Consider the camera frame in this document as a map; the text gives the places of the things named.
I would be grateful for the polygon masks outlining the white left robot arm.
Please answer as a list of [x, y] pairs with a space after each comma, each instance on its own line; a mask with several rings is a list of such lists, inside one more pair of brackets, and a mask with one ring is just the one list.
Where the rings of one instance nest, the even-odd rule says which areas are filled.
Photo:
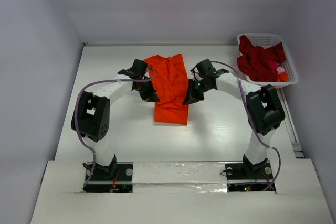
[[92, 163], [83, 163], [88, 174], [86, 181], [89, 181], [92, 176], [101, 176], [104, 179], [115, 178], [117, 159], [114, 156], [111, 162], [104, 161], [99, 164], [98, 151], [88, 145], [84, 138], [97, 143], [106, 136], [110, 126], [110, 105], [128, 92], [138, 92], [145, 102], [159, 102], [160, 99], [153, 85], [155, 75], [153, 66], [136, 59], [129, 69], [120, 70], [114, 79], [89, 83], [79, 92], [71, 128], [77, 133], [81, 144], [92, 152]]

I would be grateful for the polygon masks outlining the orange t shirt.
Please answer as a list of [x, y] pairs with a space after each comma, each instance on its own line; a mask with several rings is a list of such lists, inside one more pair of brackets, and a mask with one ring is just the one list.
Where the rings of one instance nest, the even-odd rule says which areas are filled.
[[154, 121], [187, 125], [188, 105], [183, 101], [188, 89], [188, 75], [183, 55], [156, 55], [144, 61], [154, 69], [150, 71], [150, 77], [154, 78], [152, 82], [160, 99], [154, 107]]

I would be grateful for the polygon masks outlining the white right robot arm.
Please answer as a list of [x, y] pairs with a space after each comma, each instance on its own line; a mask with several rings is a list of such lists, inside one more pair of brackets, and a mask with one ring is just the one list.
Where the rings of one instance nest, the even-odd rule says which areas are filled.
[[255, 179], [267, 168], [267, 151], [275, 130], [285, 119], [277, 90], [272, 85], [258, 86], [242, 80], [237, 71], [226, 65], [217, 70], [214, 62], [205, 59], [191, 69], [185, 105], [204, 100], [205, 92], [225, 92], [241, 100], [252, 129], [249, 146], [241, 163], [229, 164], [224, 173], [228, 179]]

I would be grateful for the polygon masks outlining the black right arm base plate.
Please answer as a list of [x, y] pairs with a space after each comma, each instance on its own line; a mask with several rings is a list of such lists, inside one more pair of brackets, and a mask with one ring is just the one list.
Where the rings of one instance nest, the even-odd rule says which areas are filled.
[[244, 169], [242, 162], [226, 163], [221, 175], [227, 180], [229, 192], [276, 191], [270, 161], [266, 161], [264, 166], [251, 173]]

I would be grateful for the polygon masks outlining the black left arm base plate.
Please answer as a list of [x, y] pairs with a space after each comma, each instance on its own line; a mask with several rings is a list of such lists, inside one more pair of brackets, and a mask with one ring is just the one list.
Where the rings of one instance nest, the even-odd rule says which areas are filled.
[[112, 177], [96, 167], [83, 190], [87, 193], [131, 193], [133, 191], [132, 175], [133, 163], [117, 162]]

